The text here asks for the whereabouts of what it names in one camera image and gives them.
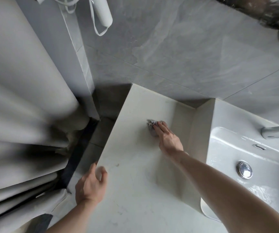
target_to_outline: person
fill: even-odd
[[[279,233],[279,213],[235,180],[184,152],[180,139],[165,122],[154,126],[159,147],[199,191],[230,233]],[[103,199],[107,172],[101,167],[102,178],[95,176],[96,164],[76,185],[77,206],[46,233],[85,233],[88,219]]]

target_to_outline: rectangular basin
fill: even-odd
[[[250,179],[238,175],[236,164],[240,160],[252,168]],[[279,212],[279,150],[223,127],[215,127],[210,134],[206,163],[234,179]],[[219,221],[203,199],[200,206],[204,215]]]

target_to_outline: faucet spout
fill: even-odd
[[[278,127],[263,127],[261,134],[265,139],[279,138],[279,126]]]

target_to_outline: white curtain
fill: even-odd
[[[0,232],[49,213],[67,196],[47,191],[68,162],[54,150],[87,122],[15,0],[0,0]]]

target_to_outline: sink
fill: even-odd
[[[253,171],[250,179],[240,177],[238,161],[247,162]],[[228,129],[212,130],[206,163],[223,172],[279,212],[279,151]],[[201,199],[201,210],[207,217],[218,217]]]
[[[223,172],[279,212],[279,139],[265,140],[262,127],[279,126],[224,101],[212,99],[194,115],[188,153]],[[239,161],[252,169],[250,179],[237,172]],[[199,193],[185,185],[182,200],[219,221]]]

